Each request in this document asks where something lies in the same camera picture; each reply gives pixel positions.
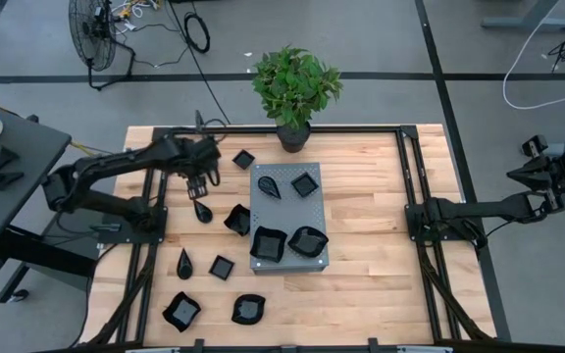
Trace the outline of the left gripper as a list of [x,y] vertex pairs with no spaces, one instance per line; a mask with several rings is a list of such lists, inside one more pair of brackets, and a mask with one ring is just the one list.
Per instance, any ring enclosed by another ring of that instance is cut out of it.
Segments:
[[196,200],[208,195],[206,175],[219,177],[219,159],[221,152],[214,137],[205,136],[199,140],[186,137],[178,139],[179,156],[174,164],[174,172],[188,177],[187,195]]

